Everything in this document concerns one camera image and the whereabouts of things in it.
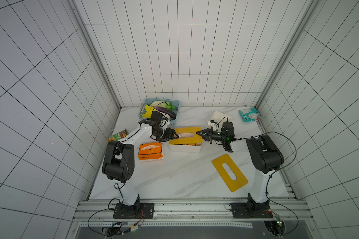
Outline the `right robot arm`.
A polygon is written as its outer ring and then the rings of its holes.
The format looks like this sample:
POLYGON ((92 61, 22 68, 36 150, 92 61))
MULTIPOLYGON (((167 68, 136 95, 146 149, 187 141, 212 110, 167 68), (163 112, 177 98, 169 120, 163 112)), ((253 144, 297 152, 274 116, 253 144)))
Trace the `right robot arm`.
POLYGON ((248 151, 256 172, 253 187, 244 203, 231 203, 229 210, 235 219, 272 219, 278 216, 270 209, 268 196, 269 180, 281 169, 284 156, 267 133, 248 138, 237 139, 232 122, 222 124, 221 131, 213 127, 196 133, 203 140, 220 142, 227 152, 248 151))

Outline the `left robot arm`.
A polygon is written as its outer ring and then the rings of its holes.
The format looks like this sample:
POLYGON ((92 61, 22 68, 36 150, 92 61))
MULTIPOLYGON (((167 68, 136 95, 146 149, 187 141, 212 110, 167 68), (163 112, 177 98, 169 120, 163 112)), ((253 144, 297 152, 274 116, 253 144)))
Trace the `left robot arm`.
POLYGON ((153 136, 157 142, 167 142, 177 139, 174 129, 168 127, 169 116, 158 111, 139 121, 139 126, 120 141, 111 141, 107 144, 102 163, 102 173, 109 180, 116 180, 122 186, 116 189, 121 194, 121 200, 116 204, 114 219, 132 219, 141 216, 152 218, 149 210, 154 209, 154 203, 141 203, 132 175, 135 170, 135 147, 140 146, 146 139, 153 136))

